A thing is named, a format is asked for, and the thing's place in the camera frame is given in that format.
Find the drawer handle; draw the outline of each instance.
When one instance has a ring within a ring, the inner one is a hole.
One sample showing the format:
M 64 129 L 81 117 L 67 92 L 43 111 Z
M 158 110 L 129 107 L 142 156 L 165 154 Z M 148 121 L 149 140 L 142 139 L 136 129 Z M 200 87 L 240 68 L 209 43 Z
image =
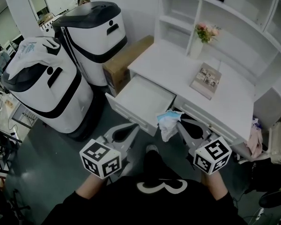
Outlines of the drawer handle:
M 184 109 L 183 107 L 180 107 L 180 110 L 185 112 L 186 114 L 190 114 L 193 118 L 195 118 L 195 120 L 202 122 L 203 124 L 205 124 L 206 126 L 209 127 L 209 129 L 213 130 L 215 133 L 217 133 L 218 135 L 222 136 L 223 138 L 225 138 L 227 141 L 229 141 L 230 143 L 233 143 L 233 140 L 231 140 L 229 137 L 227 137 L 225 134 L 221 133 L 220 131 L 218 131 L 217 129 L 215 129 L 211 123 L 206 123 L 205 121 L 199 119 L 198 117 L 196 117 L 195 115 L 193 115 L 191 112 L 187 111 L 186 109 Z
M 143 128 L 147 128 L 147 126 L 148 126 L 147 124 L 145 124 L 145 123 L 139 121 L 138 119 L 137 119 L 138 122 L 135 121 L 135 120 L 133 120 L 132 118 L 130 118 L 129 121 L 131 121 L 132 123 L 140 124 L 140 126 L 142 126 Z
M 123 112 L 121 112 L 118 108 L 116 108 L 115 111 L 118 114 L 120 114 L 121 116 L 123 116 L 124 118 L 126 118 L 127 120 L 131 121 L 132 123 L 140 124 L 143 128 L 147 128 L 148 127 L 148 125 L 146 123 L 143 123 L 142 121 L 140 121 L 136 117 L 132 116 L 131 114 L 126 115 Z
M 191 111 L 193 111 L 193 112 L 199 114 L 202 118 L 204 118 L 204 119 L 206 119 L 207 121 L 209 121 L 210 123 L 208 124 L 208 126 L 209 126 L 210 128 L 214 127 L 214 126 L 212 126 L 213 121 L 211 121 L 208 117 L 204 116 L 203 114 L 201 114 L 200 112 L 196 111 L 195 109 L 193 109 L 192 107 L 190 107 L 189 105 L 187 105 L 187 104 L 185 104 L 185 103 L 183 104 L 183 106 L 186 107 L 186 109 L 189 109 L 189 110 L 191 110 Z M 236 139 L 236 137 L 235 137 L 234 135 L 232 135 L 230 132 L 228 132 L 226 129 L 220 127 L 219 125 L 216 125 L 216 127 L 218 127 L 220 130 L 222 130 L 222 131 L 223 131 L 224 133 L 226 133 L 228 136 L 232 137 L 233 139 Z
M 126 119 L 129 120 L 129 118 L 128 118 L 125 114 L 123 114 L 118 108 L 116 108 L 116 112 L 117 112 L 118 114 L 120 114 L 122 117 L 124 117 L 124 118 L 126 118 Z

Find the pink cloth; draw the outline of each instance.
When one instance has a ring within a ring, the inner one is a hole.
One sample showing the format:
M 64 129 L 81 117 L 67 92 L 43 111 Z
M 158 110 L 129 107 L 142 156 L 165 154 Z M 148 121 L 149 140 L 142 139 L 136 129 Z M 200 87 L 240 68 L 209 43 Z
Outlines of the pink cloth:
M 249 141 L 246 143 L 246 146 L 251 150 L 252 158 L 257 158 L 262 153 L 262 141 L 261 129 L 253 125 Z

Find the desk drawer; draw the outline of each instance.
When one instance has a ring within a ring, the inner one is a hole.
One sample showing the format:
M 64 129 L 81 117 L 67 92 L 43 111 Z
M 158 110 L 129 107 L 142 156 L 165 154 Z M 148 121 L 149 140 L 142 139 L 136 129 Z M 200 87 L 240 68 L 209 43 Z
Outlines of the desk drawer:
M 174 106 L 185 112 L 187 115 L 193 117 L 195 120 L 204 123 L 207 127 L 213 130 L 218 135 L 222 136 L 228 142 L 233 143 L 237 137 L 234 136 L 231 132 L 227 131 L 227 129 L 223 128 L 216 122 L 212 121 L 207 116 L 203 115 L 196 109 L 194 109 L 190 104 L 186 103 L 181 97 L 177 97 L 174 101 Z
M 167 111 L 175 95 L 136 75 L 116 96 L 105 94 L 112 109 L 142 130 L 154 136 L 158 121 L 156 115 Z

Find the flower vase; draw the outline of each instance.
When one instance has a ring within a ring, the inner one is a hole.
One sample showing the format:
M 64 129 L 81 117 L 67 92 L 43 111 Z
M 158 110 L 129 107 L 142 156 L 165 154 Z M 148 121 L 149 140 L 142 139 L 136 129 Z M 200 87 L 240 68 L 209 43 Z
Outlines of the flower vase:
M 191 47 L 191 54 L 190 54 L 191 59 L 195 59 L 195 60 L 198 59 L 200 53 L 202 52 L 203 45 L 204 44 L 202 43 L 201 39 L 197 37 Z

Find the book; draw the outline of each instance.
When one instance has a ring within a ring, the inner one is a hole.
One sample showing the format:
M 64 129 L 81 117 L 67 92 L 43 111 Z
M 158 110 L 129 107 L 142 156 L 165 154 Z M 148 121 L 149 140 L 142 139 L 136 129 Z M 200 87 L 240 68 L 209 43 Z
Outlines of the book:
M 211 100 L 219 85 L 222 74 L 206 63 L 201 65 L 199 72 L 191 84 L 191 88 Z

